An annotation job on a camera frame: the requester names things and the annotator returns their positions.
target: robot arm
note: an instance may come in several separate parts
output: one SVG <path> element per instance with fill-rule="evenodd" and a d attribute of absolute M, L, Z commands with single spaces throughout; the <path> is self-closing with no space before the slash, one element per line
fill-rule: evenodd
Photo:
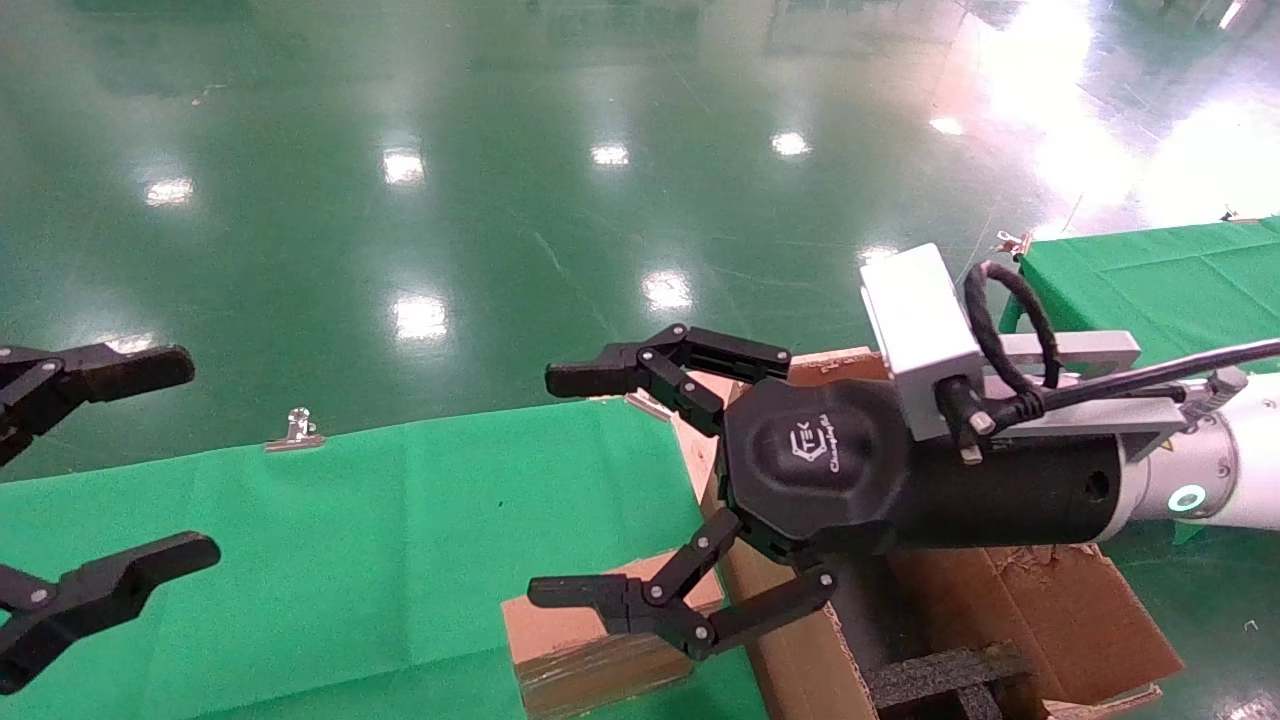
<path fill-rule="evenodd" d="M 182 347 L 122 355 L 106 345 L 45 352 L 0 347 L 0 466 L 84 402 L 106 402 L 189 382 Z M 219 561 L 212 539 L 177 536 L 86 562 L 51 583 L 0 565 L 0 694 L 31 683 L 82 638 L 136 619 L 161 583 Z"/>
<path fill-rule="evenodd" d="M 1034 302 L 1028 292 L 1015 295 Z M 535 578 L 531 602 L 593 607 L 611 633 L 655 633 L 701 659 L 819 609 L 850 578 L 831 568 L 895 547 L 1083 543 L 1157 518 L 1280 527 L 1280 492 L 1268 491 L 1280 462 L 1266 461 L 1261 442 L 1280 424 L 1280 382 L 1267 377 L 1242 392 L 1243 375 L 1224 369 L 1207 383 L 1171 384 L 1280 354 L 1280 341 L 1126 370 L 1139 348 L 1124 332 L 1055 336 L 1042 322 L 1036 336 L 996 337 L 989 318 L 982 322 L 980 292 L 966 300 L 980 301 L 982 316 L 970 307 L 973 327 L 965 320 L 933 246 L 863 268 L 863 299 L 892 382 L 795 387 L 781 379 L 785 368 L 762 365 L 771 354 L 790 359 L 785 350 L 684 325 L 648 343 L 609 346 L 571 370 L 549 366 L 553 395 L 643 387 L 686 420 L 705 419 L 694 424 L 719 436 L 726 509 L 649 582 Z M 979 342 L 984 328 L 991 334 Z M 730 354 L 699 365 L 696 350 L 658 342 L 676 337 L 751 347 L 754 360 Z M 654 347 L 671 365 L 754 384 L 727 409 L 718 398 L 694 402 L 680 391 L 704 388 L 686 384 L 678 368 L 654 366 L 644 356 Z M 1046 379 L 1018 370 L 1036 364 Z M 1076 365 L 1083 377 L 1060 377 Z M 701 619 L 682 603 L 684 593 L 735 538 L 794 566 L 797 578 L 782 585 L 786 592 Z"/>

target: metal pin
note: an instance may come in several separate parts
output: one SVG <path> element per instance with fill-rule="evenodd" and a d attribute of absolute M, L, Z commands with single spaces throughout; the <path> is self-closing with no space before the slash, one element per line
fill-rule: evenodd
<path fill-rule="evenodd" d="M 979 410 L 969 415 L 969 427 L 979 436 L 989 436 L 996 430 L 996 421 L 986 411 Z"/>
<path fill-rule="evenodd" d="M 980 465 L 982 451 L 978 450 L 977 445 L 966 445 L 960 448 L 960 460 L 963 460 L 965 465 Z"/>

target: black cable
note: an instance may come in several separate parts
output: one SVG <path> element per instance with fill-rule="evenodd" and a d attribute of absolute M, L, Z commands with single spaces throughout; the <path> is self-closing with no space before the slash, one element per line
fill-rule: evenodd
<path fill-rule="evenodd" d="M 1187 357 L 1170 360 L 1169 363 L 1161 363 L 1160 365 L 1152 365 L 1139 370 L 1128 370 L 1124 373 L 1102 375 L 1101 378 L 1093 378 L 1092 380 L 1084 380 L 1079 384 L 1044 393 L 1042 401 L 1044 411 L 1057 410 L 1060 407 L 1079 405 L 1091 400 L 1111 398 L 1126 392 L 1139 391 L 1153 384 L 1167 383 L 1188 375 L 1208 373 L 1230 365 L 1265 360 L 1277 355 L 1280 355 L 1280 340 L 1263 340 L 1261 342 L 1252 342 L 1248 345 L 1236 345 L 1233 347 L 1201 352 L 1198 355 L 1188 355 Z"/>
<path fill-rule="evenodd" d="M 978 341 L 978 347 L 982 348 L 987 363 L 991 363 L 1000 379 L 1005 380 L 1005 384 L 1019 396 L 1038 392 L 1034 383 L 1014 366 L 1000 343 L 1000 333 L 996 331 L 991 311 L 987 309 L 988 279 L 1009 288 L 1009 292 L 1027 311 L 1041 345 L 1041 361 L 1044 365 L 1043 387 L 1056 388 L 1062 365 L 1057 360 L 1057 340 L 1053 337 L 1053 328 L 1050 324 L 1048 314 L 1044 313 L 1044 306 L 1021 275 L 991 260 L 974 265 L 964 281 L 964 304 L 965 310 L 969 311 L 969 325 L 973 328 L 973 337 Z"/>
<path fill-rule="evenodd" d="M 1121 392 L 1115 397 L 1123 397 L 1130 400 L 1134 397 L 1167 397 L 1174 402 L 1183 404 L 1187 402 L 1187 386 L 1181 383 L 1151 386 L 1151 387 L 1132 389 L 1129 392 Z"/>

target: brown cardboard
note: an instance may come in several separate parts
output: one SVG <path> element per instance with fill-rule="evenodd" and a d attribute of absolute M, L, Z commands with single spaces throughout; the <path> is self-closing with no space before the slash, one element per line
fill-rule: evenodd
<path fill-rule="evenodd" d="M 666 552 L 613 570 L 652 578 L 673 555 Z M 685 597 L 703 614 L 721 607 L 716 574 Z M 608 635 L 594 610 L 534 607 L 520 596 L 502 603 L 507 644 L 530 720 L 573 717 L 595 707 L 680 680 L 692 661 L 655 635 Z"/>
<path fill-rule="evenodd" d="M 796 357 L 788 380 L 812 386 L 886 377 L 879 356 L 863 347 Z M 713 389 L 730 401 L 740 392 Z M 707 488 L 700 505 L 709 515 L 717 507 L 714 441 L 678 418 L 675 425 L 690 482 Z M 1152 683 L 1183 667 L 1096 546 L 919 551 L 897 553 L 891 564 L 936 650 L 1015 643 L 1056 720 L 1102 720 L 1152 702 L 1160 697 Z M 735 601 L 792 575 L 744 543 L 721 571 Z M 773 720 L 876 719 L 833 621 L 829 614 L 814 614 L 748 648 Z M 1103 703 L 1120 694 L 1125 697 Z"/>

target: gripper logo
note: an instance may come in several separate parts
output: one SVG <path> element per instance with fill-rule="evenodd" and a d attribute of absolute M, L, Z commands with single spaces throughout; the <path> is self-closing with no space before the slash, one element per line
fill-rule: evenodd
<path fill-rule="evenodd" d="M 840 471 L 840 454 L 836 451 L 838 445 L 836 427 L 831 424 L 827 415 L 818 415 L 817 421 L 796 423 L 796 429 L 791 430 L 791 454 L 813 462 L 831 451 L 827 466 L 831 468 L 832 473 Z"/>

